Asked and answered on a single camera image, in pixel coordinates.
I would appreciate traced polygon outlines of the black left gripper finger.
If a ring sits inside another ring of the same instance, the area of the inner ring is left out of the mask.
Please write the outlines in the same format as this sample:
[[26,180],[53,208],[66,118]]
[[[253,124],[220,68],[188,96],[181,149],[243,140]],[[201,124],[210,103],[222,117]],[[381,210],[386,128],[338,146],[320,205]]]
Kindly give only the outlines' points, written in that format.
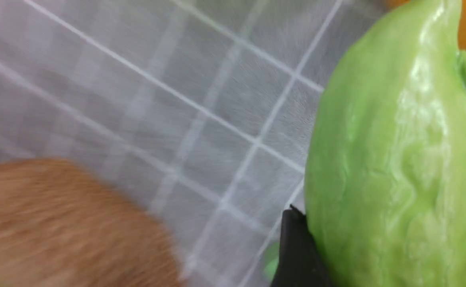
[[272,287],[331,287],[331,280],[307,226],[294,205],[282,213],[279,265]]

